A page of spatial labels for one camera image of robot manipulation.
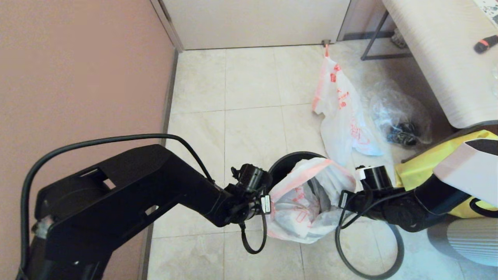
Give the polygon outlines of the white door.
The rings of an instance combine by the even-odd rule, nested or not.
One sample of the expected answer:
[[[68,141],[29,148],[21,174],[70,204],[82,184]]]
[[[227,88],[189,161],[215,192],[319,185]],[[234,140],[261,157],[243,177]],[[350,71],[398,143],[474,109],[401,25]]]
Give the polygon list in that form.
[[[335,42],[351,0],[161,0],[182,46],[227,49]]]

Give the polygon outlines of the dark items in clear bag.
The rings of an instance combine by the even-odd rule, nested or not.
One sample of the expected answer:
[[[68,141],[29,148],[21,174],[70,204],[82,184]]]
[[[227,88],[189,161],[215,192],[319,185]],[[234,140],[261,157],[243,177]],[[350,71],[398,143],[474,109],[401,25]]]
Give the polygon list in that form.
[[[386,139],[388,142],[406,147],[415,146],[418,143],[418,131],[413,123],[398,123],[389,128]]]

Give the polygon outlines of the clear plastic bag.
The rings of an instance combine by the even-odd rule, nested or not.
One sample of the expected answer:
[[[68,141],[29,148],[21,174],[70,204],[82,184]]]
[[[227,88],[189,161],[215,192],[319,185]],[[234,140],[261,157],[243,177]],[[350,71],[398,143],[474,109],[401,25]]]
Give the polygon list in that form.
[[[386,141],[386,136],[391,126],[410,122],[416,126],[419,135],[417,138],[418,143],[407,148],[428,145],[432,142],[432,120],[429,111],[420,101],[402,92],[395,81],[384,80],[377,82],[373,85],[369,94],[370,118]]]

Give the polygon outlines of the small white object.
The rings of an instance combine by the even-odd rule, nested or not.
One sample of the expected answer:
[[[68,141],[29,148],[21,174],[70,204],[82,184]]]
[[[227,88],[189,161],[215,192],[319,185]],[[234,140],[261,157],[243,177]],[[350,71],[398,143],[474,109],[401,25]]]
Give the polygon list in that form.
[[[391,42],[398,48],[400,49],[405,49],[407,48],[407,44],[405,42],[405,39],[403,35],[401,34],[400,30],[396,28],[393,31],[393,35],[391,36]]]

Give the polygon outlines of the black-printed white paper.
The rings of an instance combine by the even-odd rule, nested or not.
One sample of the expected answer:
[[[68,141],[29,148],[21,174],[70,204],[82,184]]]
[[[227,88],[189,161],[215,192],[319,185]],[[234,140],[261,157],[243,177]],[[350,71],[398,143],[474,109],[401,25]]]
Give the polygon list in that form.
[[[498,0],[473,0],[486,17],[498,27]]]

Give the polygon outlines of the beige table with metal legs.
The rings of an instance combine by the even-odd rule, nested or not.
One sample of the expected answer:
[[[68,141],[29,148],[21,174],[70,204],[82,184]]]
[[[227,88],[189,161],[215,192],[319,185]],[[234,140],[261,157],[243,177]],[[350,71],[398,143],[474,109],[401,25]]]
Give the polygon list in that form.
[[[375,42],[375,39],[377,39],[377,37],[379,37],[379,33],[381,31],[381,28],[384,25],[385,21],[387,20],[388,16],[389,16],[389,11],[386,10],[384,12],[378,26],[377,26],[375,32],[372,34],[372,37],[370,38],[370,41],[366,47],[366,50],[364,51],[363,55],[361,56],[362,61],[386,60],[386,59],[404,59],[404,58],[412,58],[413,57],[412,53],[382,54],[382,55],[372,55],[372,56],[368,55],[369,51],[371,50],[371,47],[373,46],[373,44]],[[423,154],[428,149],[435,147],[436,145],[442,144],[443,142],[453,140],[453,139],[456,139],[456,138],[464,136],[464,135],[469,135],[470,133],[474,133],[474,132],[477,132],[479,130],[489,130],[493,133],[498,134],[498,120],[489,121],[489,122],[481,122],[481,123],[475,124],[473,126],[468,126],[467,128],[464,128],[464,129],[457,129],[457,128],[452,127],[453,133],[451,135],[448,135],[446,138],[439,140],[439,142],[434,142],[433,144],[431,144],[429,146],[427,145],[424,149],[418,151],[416,154],[414,154],[406,159],[403,159],[401,162],[402,163],[408,162],[408,161],[412,160],[413,158],[416,158],[417,156]]]

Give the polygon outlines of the grey door frame post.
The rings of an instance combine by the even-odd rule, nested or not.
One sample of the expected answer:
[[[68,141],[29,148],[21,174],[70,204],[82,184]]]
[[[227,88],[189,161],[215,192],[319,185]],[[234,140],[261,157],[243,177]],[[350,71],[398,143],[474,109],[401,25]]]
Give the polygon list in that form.
[[[162,26],[164,30],[167,32],[167,35],[170,41],[172,42],[173,46],[175,47],[176,51],[178,53],[183,53],[185,51],[185,48],[179,38],[178,33],[175,30],[172,18],[169,15],[164,0],[149,0],[149,1],[153,5],[153,8],[157,16],[159,17]]]

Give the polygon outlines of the black round trash bin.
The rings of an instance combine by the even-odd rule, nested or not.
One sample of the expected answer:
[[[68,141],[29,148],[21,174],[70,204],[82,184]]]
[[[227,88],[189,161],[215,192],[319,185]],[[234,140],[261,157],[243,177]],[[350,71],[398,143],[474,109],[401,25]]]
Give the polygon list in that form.
[[[278,159],[268,171],[272,177],[272,182],[268,186],[267,191],[271,191],[277,183],[284,179],[299,161],[303,159],[310,160],[311,158],[325,158],[325,156],[311,151],[297,151]]]

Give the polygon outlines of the yellow non-woven bag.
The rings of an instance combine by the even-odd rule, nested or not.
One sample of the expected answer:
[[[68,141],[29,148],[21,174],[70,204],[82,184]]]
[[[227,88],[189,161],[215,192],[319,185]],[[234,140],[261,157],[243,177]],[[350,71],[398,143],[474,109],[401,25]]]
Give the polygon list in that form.
[[[449,211],[455,217],[481,217],[471,200],[484,210],[498,210],[498,135],[480,130],[436,145],[395,167],[396,183],[405,190],[421,186],[432,175],[470,196]]]

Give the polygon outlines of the grey ribbed robot base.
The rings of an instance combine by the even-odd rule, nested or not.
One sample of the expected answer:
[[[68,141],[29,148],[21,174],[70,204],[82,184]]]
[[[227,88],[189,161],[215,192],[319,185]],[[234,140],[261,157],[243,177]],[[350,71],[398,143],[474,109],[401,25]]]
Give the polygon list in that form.
[[[498,268],[498,219],[449,215],[427,234],[431,245],[448,257]]]

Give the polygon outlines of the black and red marker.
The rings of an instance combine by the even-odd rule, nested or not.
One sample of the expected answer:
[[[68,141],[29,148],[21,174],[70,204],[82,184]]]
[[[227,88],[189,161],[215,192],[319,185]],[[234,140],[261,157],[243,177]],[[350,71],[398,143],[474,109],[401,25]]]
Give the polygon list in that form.
[[[498,45],[498,34],[481,39],[474,45],[473,49],[476,53],[482,54],[496,45]]]

